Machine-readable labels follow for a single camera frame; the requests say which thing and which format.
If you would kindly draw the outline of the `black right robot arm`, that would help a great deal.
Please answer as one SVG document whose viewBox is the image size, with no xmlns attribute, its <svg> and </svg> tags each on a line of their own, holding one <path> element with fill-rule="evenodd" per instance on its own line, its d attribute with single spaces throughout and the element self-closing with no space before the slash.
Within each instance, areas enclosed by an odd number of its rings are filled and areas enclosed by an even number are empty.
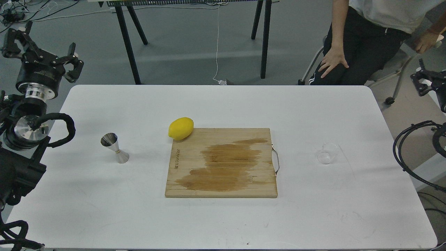
<svg viewBox="0 0 446 251">
<path fill-rule="evenodd" d="M 410 79 L 417 95 L 432 98 L 432 107 L 445 113 L 445 70 L 428 70 L 419 59 Z M 411 124 L 397 135 L 392 152 L 417 191 L 430 188 L 445 193 L 445 119 Z"/>
</svg>

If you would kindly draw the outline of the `person right hand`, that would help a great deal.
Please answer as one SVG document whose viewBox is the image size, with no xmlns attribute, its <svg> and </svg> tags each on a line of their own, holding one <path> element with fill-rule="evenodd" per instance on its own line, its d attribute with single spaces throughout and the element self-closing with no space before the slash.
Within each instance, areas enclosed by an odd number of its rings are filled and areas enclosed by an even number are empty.
<svg viewBox="0 0 446 251">
<path fill-rule="evenodd" d="M 344 49 L 342 47 L 331 47 L 322 58 L 319 70 L 317 71 L 321 73 L 321 78 L 325 78 L 339 64 L 346 69 L 350 67 L 345 59 Z"/>
</svg>

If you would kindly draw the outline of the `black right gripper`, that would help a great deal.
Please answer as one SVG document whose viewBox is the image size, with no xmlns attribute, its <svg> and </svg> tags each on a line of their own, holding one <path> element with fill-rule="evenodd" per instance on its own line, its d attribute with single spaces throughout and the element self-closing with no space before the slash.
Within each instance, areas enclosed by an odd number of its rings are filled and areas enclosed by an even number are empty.
<svg viewBox="0 0 446 251">
<path fill-rule="evenodd" d="M 425 67 L 423 59 L 419 59 L 421 70 L 419 73 L 410 75 L 411 81 L 414 84 L 415 89 L 418 91 L 419 96 L 424 96 L 430 91 L 435 91 L 440 110 L 446 112 L 446 70 L 433 71 L 428 70 Z M 422 83 L 421 79 L 425 79 L 431 82 L 431 85 Z M 436 87 L 433 83 L 438 82 L 440 85 Z"/>
</svg>

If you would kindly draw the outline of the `person left hand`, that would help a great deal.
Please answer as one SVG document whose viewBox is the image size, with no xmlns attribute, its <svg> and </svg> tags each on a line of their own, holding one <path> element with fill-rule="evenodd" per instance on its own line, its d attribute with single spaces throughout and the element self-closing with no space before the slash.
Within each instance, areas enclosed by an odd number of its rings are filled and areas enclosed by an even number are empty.
<svg viewBox="0 0 446 251">
<path fill-rule="evenodd" d="M 428 29 L 422 33 L 414 42 L 414 51 L 418 54 L 423 54 L 437 43 L 440 33 Z"/>
</svg>

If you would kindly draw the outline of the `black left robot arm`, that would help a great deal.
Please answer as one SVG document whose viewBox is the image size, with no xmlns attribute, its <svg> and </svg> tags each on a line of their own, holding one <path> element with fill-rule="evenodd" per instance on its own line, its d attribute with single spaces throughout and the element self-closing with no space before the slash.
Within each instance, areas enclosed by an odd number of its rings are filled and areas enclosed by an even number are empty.
<svg viewBox="0 0 446 251">
<path fill-rule="evenodd" d="M 16 81 L 19 95 L 1 91 L 1 210 L 15 206 L 28 195 L 46 172 L 41 164 L 46 148 L 56 148 L 75 136 L 73 119 L 65 113 L 47 113 L 47 101 L 58 96 L 65 78 L 75 83 L 84 62 L 75 54 L 75 43 L 66 56 L 40 49 L 30 38 L 32 21 L 25 30 L 8 29 L 1 48 L 5 58 L 21 60 Z"/>
</svg>

